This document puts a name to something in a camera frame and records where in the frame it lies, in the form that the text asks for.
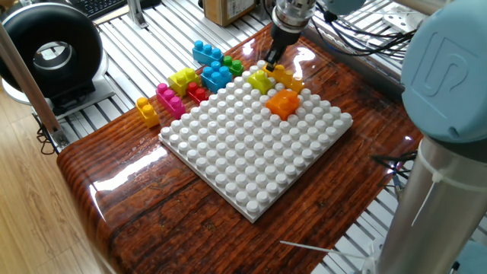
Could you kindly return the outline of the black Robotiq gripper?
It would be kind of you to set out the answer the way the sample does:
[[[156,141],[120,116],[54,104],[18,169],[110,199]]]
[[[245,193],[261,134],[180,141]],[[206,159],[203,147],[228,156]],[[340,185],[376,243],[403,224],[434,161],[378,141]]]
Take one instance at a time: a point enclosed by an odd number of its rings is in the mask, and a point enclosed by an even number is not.
[[[301,36],[300,32],[290,33],[277,25],[272,25],[270,35],[273,39],[270,51],[267,52],[265,61],[266,69],[273,72],[280,59],[285,54],[286,48],[295,44]]]

